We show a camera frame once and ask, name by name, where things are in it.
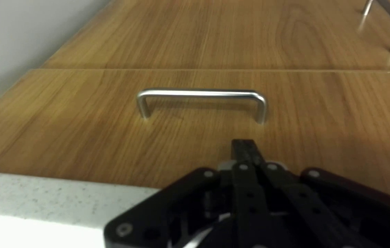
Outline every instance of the drawer front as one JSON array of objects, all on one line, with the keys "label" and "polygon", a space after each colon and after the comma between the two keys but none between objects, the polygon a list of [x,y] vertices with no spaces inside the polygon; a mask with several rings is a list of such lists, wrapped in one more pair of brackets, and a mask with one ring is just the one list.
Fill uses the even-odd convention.
[{"label": "drawer front", "polygon": [[390,16],[365,1],[113,1],[45,67],[390,68]]},{"label": "drawer front", "polygon": [[[147,97],[143,118],[156,86],[255,89],[267,122],[247,99]],[[0,172],[161,187],[235,137],[390,192],[390,72],[36,70],[0,100]]]}]

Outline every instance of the wooden cabinet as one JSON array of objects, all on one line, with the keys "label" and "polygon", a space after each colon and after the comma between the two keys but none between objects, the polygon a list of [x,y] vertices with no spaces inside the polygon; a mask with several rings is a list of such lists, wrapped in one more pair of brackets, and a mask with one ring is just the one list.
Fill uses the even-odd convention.
[{"label": "wooden cabinet", "polygon": [[[251,88],[267,97],[149,99],[143,88]],[[390,192],[390,72],[34,70],[0,100],[0,172],[165,185],[230,158],[230,140],[255,139],[270,159]]]},{"label": "wooden cabinet", "polygon": [[360,0],[117,0],[45,67],[390,70],[390,16]]}]

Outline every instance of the wood grain surface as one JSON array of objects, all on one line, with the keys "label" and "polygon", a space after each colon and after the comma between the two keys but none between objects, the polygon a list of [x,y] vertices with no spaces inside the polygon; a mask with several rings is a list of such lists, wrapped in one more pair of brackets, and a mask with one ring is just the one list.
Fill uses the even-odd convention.
[{"label": "wood grain surface", "polygon": [[[251,88],[251,100],[149,99],[143,88]],[[255,139],[293,172],[321,166],[390,192],[390,72],[34,70],[0,99],[0,172],[165,185]]]},{"label": "wood grain surface", "polygon": [[45,67],[390,68],[390,16],[360,0],[114,0]]}]

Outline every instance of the white countertop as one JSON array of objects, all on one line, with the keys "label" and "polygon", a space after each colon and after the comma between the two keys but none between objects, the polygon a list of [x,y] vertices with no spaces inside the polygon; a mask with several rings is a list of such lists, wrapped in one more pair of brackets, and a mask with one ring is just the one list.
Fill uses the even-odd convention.
[{"label": "white countertop", "polygon": [[0,248],[102,248],[103,225],[154,191],[0,173]]}]

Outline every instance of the white wall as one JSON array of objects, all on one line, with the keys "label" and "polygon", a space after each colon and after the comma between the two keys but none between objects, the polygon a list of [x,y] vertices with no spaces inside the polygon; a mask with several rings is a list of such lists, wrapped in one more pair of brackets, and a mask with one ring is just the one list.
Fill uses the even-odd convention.
[{"label": "white wall", "polygon": [[0,0],[0,95],[109,0]]}]

